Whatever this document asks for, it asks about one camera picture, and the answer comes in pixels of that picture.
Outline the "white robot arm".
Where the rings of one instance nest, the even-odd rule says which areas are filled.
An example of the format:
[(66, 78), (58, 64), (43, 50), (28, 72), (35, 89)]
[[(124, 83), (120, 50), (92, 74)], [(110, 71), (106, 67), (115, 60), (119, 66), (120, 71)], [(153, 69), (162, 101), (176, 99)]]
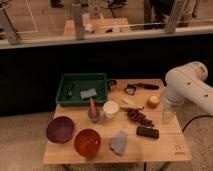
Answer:
[(205, 83), (207, 76), (207, 67), (199, 61), (175, 67), (166, 73), (166, 87), (160, 94), (163, 124), (171, 122), (186, 99), (213, 116), (213, 87)]

